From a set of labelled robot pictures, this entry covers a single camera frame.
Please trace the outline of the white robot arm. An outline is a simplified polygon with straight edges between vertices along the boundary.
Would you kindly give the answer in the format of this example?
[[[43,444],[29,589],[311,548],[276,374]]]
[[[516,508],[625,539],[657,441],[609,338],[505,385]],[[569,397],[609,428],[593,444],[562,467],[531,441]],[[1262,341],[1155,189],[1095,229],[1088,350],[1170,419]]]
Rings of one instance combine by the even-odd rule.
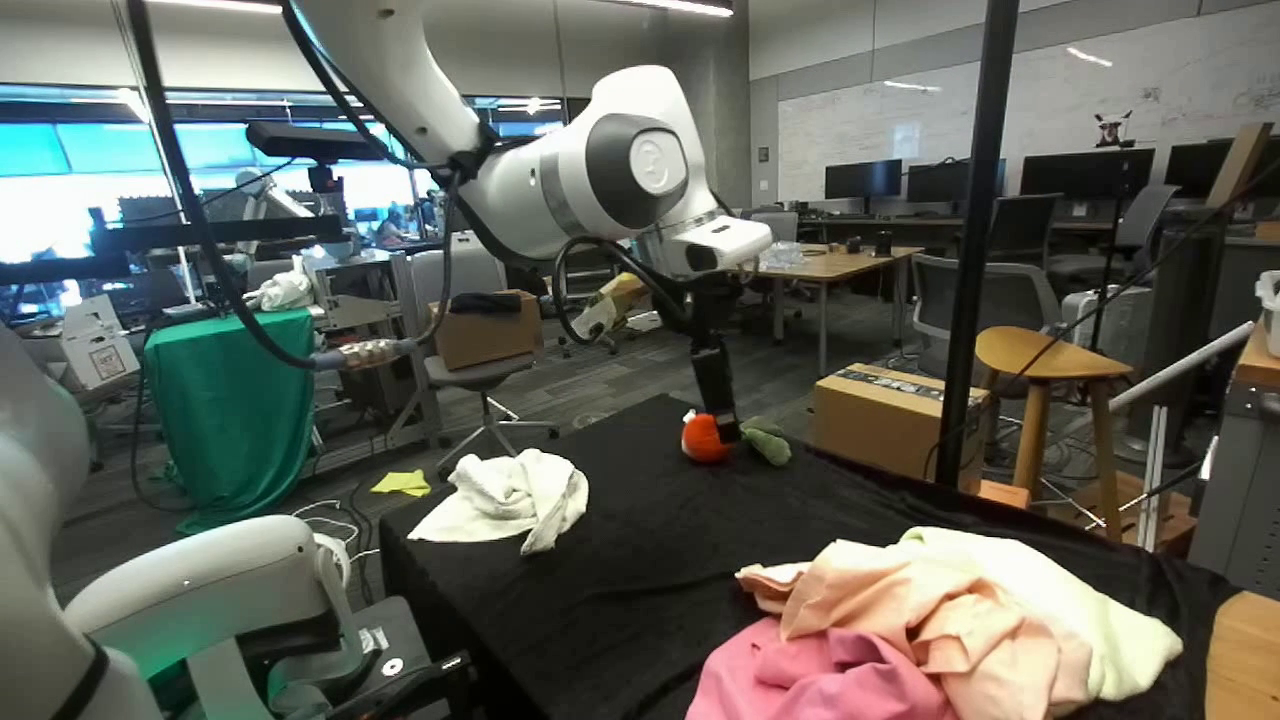
[[[701,129],[671,69],[616,69],[562,129],[501,147],[426,49],[426,0],[285,0],[285,16],[308,62],[445,180],[497,256],[560,261],[576,245],[634,239],[625,263],[692,338],[701,407],[723,441],[739,436],[706,291],[752,263],[772,229],[730,217],[706,189]]]

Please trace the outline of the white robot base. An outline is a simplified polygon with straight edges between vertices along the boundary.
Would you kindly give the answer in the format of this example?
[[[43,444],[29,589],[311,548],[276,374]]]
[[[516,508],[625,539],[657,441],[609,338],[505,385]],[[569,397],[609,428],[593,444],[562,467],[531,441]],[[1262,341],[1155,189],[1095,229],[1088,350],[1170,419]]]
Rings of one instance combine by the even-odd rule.
[[[463,660],[433,660],[404,601],[351,609],[301,517],[170,539],[60,605],[86,456],[81,404],[0,334],[5,720],[459,720]]]

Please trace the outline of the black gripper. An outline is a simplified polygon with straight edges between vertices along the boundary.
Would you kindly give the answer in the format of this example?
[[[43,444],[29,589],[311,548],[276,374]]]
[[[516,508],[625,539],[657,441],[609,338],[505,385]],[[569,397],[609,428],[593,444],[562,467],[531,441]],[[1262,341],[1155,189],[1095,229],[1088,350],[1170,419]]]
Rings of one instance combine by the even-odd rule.
[[[730,361],[720,324],[730,317],[736,287],[720,276],[692,284],[692,369],[703,397],[703,411],[723,441],[739,441],[739,415],[730,404]]]

